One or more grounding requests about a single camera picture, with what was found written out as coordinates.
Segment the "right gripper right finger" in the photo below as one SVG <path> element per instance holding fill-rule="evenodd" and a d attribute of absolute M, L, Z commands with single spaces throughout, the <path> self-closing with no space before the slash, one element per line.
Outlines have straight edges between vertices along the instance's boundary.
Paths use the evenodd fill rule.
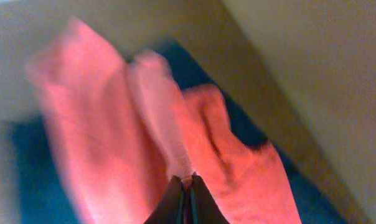
<path fill-rule="evenodd" d="M 202 177 L 199 175 L 192 176 L 192 182 L 187 192 L 187 199 L 189 202 L 189 223 L 229 224 L 215 203 Z"/>

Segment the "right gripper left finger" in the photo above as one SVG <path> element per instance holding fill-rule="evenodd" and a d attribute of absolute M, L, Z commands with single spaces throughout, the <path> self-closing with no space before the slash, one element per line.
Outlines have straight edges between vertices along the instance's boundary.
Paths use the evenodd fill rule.
<path fill-rule="evenodd" d="M 173 176 L 161 201 L 144 224 L 182 224 L 183 208 L 183 184 L 179 177 Z"/>

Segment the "orange red t-shirt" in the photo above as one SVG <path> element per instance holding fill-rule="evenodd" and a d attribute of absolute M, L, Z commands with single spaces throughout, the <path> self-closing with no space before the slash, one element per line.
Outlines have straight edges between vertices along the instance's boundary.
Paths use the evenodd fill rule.
<path fill-rule="evenodd" d="M 299 223 L 282 161 L 232 133 L 215 85 L 181 90 L 152 51 L 125 62 L 82 21 L 27 65 L 63 187 L 84 223 L 143 223 L 169 181 L 202 177 L 229 223 Z"/>

